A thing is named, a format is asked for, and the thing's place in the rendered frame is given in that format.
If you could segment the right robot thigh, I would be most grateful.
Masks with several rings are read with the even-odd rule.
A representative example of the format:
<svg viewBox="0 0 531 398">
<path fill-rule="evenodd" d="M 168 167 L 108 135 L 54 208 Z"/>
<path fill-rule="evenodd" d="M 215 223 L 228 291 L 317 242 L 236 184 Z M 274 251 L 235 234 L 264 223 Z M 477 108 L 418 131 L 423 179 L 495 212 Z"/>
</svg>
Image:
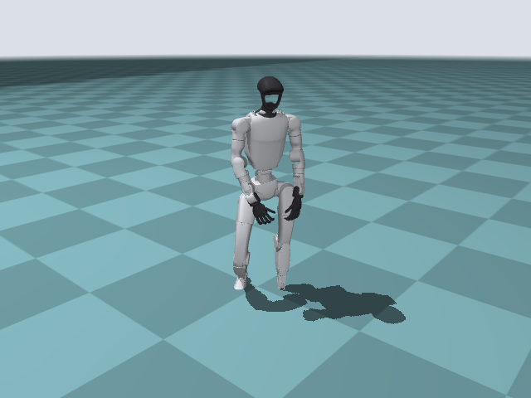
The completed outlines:
<svg viewBox="0 0 531 398">
<path fill-rule="evenodd" d="M 238 200 L 236 215 L 236 241 L 234 259 L 236 266 L 245 267 L 249 264 L 250 252 L 248 251 L 251 228 L 254 224 L 253 206 L 250 206 L 246 196 L 242 193 Z"/>
</svg>

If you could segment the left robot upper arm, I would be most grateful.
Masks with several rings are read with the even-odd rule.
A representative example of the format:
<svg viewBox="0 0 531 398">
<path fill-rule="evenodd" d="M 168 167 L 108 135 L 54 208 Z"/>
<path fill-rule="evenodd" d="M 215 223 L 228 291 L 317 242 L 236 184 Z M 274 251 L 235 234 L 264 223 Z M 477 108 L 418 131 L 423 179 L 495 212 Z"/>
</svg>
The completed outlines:
<svg viewBox="0 0 531 398">
<path fill-rule="evenodd" d="M 288 126 L 288 135 L 290 138 L 290 144 L 292 146 L 292 150 L 289 151 L 290 153 L 290 161 L 292 162 L 300 162 L 300 150 L 302 149 L 302 137 L 301 137 L 301 122 L 300 120 L 294 116 L 293 114 L 285 114 L 289 126 Z"/>
</svg>

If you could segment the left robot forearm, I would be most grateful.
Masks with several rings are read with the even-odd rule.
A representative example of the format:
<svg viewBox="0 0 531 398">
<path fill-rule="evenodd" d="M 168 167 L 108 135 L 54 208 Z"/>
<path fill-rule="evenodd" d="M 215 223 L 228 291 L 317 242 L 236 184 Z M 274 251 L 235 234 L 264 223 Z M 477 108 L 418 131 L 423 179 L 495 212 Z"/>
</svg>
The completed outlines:
<svg viewBox="0 0 531 398">
<path fill-rule="evenodd" d="M 300 150 L 300 163 L 295 163 L 292 165 L 293 168 L 293 190 L 297 186 L 300 188 L 299 195 L 303 195 L 304 188 L 304 152 Z"/>
</svg>

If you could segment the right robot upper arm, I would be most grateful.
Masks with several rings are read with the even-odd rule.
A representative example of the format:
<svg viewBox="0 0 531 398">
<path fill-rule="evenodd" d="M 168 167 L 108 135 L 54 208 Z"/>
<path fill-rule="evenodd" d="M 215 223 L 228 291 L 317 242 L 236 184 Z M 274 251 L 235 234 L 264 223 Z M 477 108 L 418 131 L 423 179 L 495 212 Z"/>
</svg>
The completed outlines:
<svg viewBox="0 0 531 398">
<path fill-rule="evenodd" d="M 251 117 L 242 117 L 235 119 L 231 124 L 231 165 L 234 158 L 241 158 L 244 163 L 244 168 L 247 166 L 247 160 L 241 155 L 245 147 L 245 133 L 249 130 L 251 124 Z"/>
</svg>

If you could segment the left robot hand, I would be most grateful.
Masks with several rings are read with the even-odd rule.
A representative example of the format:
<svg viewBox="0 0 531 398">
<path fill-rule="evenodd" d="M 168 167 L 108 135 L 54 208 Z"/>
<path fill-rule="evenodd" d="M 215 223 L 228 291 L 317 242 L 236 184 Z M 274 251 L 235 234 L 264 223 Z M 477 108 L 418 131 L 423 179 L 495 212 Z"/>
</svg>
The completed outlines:
<svg viewBox="0 0 531 398">
<path fill-rule="evenodd" d="M 285 213 L 289 212 L 291 210 L 291 213 L 288 217 L 284 218 L 287 221 L 292 221 L 299 217 L 300 215 L 300 209 L 301 209 L 301 198 L 303 198 L 303 195 L 299 195 L 300 188 L 295 186 L 293 190 L 293 197 L 294 200 L 292 201 L 292 205 L 285 211 Z"/>
</svg>

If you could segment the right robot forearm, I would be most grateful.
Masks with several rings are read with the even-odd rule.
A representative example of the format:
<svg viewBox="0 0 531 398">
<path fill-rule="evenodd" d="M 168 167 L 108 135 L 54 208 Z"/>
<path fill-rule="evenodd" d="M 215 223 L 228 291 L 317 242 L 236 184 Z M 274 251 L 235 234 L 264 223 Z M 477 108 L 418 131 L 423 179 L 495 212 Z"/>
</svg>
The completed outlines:
<svg viewBox="0 0 531 398">
<path fill-rule="evenodd" d="M 245 194 L 247 201 L 252 204 L 256 202 L 256 198 L 254 196 L 255 187 L 251 183 L 251 179 L 249 177 L 249 172 L 244 168 L 244 163 L 241 158 L 234 158 L 232 161 L 233 166 L 233 172 L 236 176 L 236 179 L 238 179 L 240 185 L 242 186 L 242 192 Z"/>
</svg>

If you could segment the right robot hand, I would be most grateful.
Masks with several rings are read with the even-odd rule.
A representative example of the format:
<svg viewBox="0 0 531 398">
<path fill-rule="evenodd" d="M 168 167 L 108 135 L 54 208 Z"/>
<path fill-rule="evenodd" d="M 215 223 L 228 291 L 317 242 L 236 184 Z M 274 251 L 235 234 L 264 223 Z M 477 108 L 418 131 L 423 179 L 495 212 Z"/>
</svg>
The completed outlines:
<svg viewBox="0 0 531 398">
<path fill-rule="evenodd" d="M 267 212 L 269 211 L 275 214 L 275 211 L 272 211 L 271 209 L 266 208 L 265 205 L 261 204 L 260 203 L 261 200 L 255 192 L 254 192 L 254 196 L 257 201 L 252 204 L 250 204 L 249 202 L 248 203 L 250 206 L 253 206 L 253 215 L 256 218 L 258 224 L 262 225 L 262 223 L 263 224 L 271 223 L 271 221 L 273 221 L 275 218 L 270 217 L 270 215 Z M 266 218 L 266 216 L 269 218 L 270 221 Z M 261 222 L 258 217 L 260 217 Z M 265 221 L 263 220 L 262 217 L 265 219 Z"/>
</svg>

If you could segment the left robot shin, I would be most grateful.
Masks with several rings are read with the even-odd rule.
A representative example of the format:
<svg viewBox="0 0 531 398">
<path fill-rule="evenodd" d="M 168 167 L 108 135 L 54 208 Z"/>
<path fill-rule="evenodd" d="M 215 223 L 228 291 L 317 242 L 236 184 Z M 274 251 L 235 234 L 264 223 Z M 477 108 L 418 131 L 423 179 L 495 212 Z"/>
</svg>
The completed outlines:
<svg viewBox="0 0 531 398">
<path fill-rule="evenodd" d="M 277 288 L 285 289 L 286 273 L 290 265 L 290 245 L 283 244 L 281 250 L 275 249 L 275 267 L 277 271 Z"/>
</svg>

